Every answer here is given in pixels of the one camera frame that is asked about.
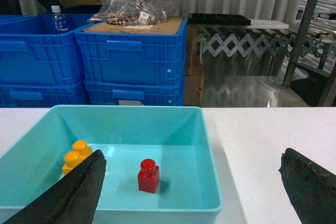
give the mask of label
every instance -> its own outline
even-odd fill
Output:
[[[146,24],[146,22],[148,21],[149,19],[149,14],[148,13],[145,13],[145,12],[140,12],[140,16],[138,18],[138,21],[143,23],[143,24]]]
[[[125,28],[134,28],[134,29],[151,29],[153,25],[150,26],[124,26]]]
[[[143,106],[142,102],[133,100],[119,100],[119,105]]]

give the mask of teal plastic tray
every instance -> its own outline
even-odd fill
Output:
[[[60,105],[0,158],[0,223],[62,177],[79,139],[107,160],[93,223],[215,222],[223,200],[200,108]],[[160,167],[156,194],[138,190],[145,158]]]

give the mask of plastic bag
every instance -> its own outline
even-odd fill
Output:
[[[110,25],[139,25],[135,0],[107,0],[88,22],[106,22]]]
[[[107,0],[88,22],[110,25],[156,25],[173,16],[183,0]]]
[[[139,22],[155,25],[164,22],[181,7],[183,0],[136,0]]]

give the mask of plastic tray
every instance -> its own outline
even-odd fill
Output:
[[[50,34],[47,16],[0,24],[0,83],[74,85],[83,80],[83,63],[72,31]]]
[[[59,104],[89,104],[83,83],[72,86],[0,84],[0,107],[49,108]]]
[[[251,20],[238,14],[190,13],[188,24],[250,26]]]
[[[184,70],[187,18],[176,35],[75,32],[85,80],[139,85],[178,85]]]
[[[30,16],[23,16],[23,15],[0,15],[0,24],[8,21],[13,21],[17,19],[27,18]]]
[[[223,200],[202,110],[152,106],[52,108],[0,158],[0,222],[60,179],[78,139],[107,160],[93,223],[215,222]],[[160,167],[155,194],[138,190],[145,158]]]
[[[184,82],[177,86],[145,86],[84,81],[91,104],[182,106]]]

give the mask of black tray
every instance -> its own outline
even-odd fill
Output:
[[[251,20],[237,14],[190,13],[188,24],[250,26]]]

